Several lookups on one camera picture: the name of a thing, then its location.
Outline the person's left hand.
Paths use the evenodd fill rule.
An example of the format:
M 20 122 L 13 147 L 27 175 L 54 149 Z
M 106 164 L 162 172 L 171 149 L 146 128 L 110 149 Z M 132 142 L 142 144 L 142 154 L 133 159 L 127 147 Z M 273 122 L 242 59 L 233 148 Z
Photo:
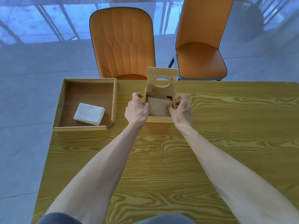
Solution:
M 140 93 L 133 92 L 132 100 L 128 103 L 125 111 L 125 118 L 128 120 L 129 125 L 137 128 L 142 128 L 149 116 L 149 110 L 140 107 L 142 97 Z

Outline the person's right hand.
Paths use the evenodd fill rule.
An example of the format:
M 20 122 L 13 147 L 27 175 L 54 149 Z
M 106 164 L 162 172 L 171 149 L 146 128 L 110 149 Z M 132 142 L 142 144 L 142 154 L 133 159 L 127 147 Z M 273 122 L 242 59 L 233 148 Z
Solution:
M 184 132 L 188 127 L 191 127 L 193 121 L 192 106 L 186 94 L 181 94 L 175 97 L 178 109 L 176 116 L 171 116 L 172 121 L 180 132 Z

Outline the brown paper napkin stack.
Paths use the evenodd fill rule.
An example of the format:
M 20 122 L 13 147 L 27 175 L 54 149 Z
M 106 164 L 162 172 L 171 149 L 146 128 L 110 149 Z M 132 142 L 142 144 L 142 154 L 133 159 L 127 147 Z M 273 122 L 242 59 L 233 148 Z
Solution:
M 173 106 L 173 101 L 170 98 L 147 97 L 147 102 L 150 105 L 149 115 L 170 117 L 168 106 Z

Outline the wooden tissue box with lid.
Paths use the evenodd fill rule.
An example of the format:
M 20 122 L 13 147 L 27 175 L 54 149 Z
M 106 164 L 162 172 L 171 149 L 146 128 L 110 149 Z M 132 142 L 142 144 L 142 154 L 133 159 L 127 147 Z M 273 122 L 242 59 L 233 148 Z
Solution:
M 148 67 L 147 86 L 145 88 L 144 102 L 147 97 L 170 98 L 173 108 L 176 109 L 176 83 L 179 70 L 176 68 Z M 147 122 L 172 123 L 172 118 L 162 116 L 148 116 Z

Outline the person's right forearm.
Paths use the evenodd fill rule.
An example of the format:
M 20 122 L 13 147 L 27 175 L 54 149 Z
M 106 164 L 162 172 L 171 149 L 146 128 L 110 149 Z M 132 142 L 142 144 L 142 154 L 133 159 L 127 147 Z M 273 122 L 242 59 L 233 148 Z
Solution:
M 299 224 L 299 210 L 276 188 L 187 122 L 175 123 L 240 224 Z

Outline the person's left forearm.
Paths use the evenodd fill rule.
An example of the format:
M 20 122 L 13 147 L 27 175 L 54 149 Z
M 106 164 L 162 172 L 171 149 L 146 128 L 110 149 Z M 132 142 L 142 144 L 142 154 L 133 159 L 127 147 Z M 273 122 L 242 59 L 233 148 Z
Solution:
M 46 214 L 64 213 L 83 224 L 104 224 L 111 197 L 141 129 L 128 125 L 75 175 Z

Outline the white tissue pack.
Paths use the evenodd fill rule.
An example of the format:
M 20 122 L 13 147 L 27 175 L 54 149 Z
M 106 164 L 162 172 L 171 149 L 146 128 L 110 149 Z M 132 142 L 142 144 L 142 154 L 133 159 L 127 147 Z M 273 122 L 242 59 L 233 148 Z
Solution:
M 103 107 L 79 103 L 73 119 L 91 125 L 99 126 L 104 113 L 105 108 Z

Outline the shallow wooden tray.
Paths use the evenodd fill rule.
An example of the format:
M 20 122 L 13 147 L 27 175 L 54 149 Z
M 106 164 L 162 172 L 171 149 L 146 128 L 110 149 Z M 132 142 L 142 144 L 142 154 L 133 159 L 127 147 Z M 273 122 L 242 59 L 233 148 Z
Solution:
M 116 121 L 117 79 L 65 78 L 52 124 L 53 131 L 108 130 Z M 74 120 L 80 103 L 103 107 L 99 126 Z

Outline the orange chair with smooth seat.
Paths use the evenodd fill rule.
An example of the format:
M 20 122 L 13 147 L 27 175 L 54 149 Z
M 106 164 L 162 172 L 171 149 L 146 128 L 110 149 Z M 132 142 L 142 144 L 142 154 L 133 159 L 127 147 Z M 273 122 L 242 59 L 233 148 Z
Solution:
M 169 68 L 179 80 L 221 81 L 227 68 L 219 52 L 234 0 L 184 0 Z

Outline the orange chair with quilted back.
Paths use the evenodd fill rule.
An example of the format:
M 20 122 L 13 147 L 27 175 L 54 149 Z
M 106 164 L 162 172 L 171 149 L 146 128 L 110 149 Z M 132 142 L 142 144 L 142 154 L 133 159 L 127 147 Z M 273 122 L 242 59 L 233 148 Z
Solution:
M 156 63 L 153 23 L 146 11 L 101 9 L 91 15 L 89 28 L 101 78 L 147 80 L 148 67 Z

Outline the person's grey shirt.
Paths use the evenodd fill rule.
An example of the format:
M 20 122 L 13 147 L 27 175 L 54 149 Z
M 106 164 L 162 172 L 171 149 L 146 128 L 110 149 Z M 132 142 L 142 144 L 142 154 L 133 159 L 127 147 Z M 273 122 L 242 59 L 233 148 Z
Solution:
M 77 219 L 64 213 L 50 213 L 43 216 L 37 224 L 83 224 Z M 182 214 L 158 215 L 132 224 L 196 224 Z

